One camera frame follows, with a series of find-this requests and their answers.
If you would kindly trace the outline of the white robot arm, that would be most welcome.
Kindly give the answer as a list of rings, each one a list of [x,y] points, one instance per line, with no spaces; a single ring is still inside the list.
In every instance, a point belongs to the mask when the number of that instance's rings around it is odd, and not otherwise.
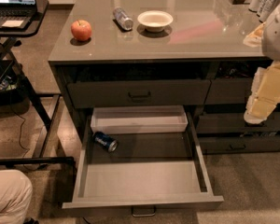
[[[259,67],[251,85],[244,120],[250,124],[265,121],[280,103],[280,4],[253,33],[260,35],[262,53],[273,60],[268,68]]]

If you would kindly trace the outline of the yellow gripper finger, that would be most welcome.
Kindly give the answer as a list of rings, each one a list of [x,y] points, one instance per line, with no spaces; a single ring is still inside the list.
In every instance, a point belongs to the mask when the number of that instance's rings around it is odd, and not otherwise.
[[[280,102],[280,61],[273,61],[265,69],[256,97],[263,101]]]
[[[245,107],[244,120],[250,124],[260,124],[271,115],[276,105],[275,100],[250,95]]]

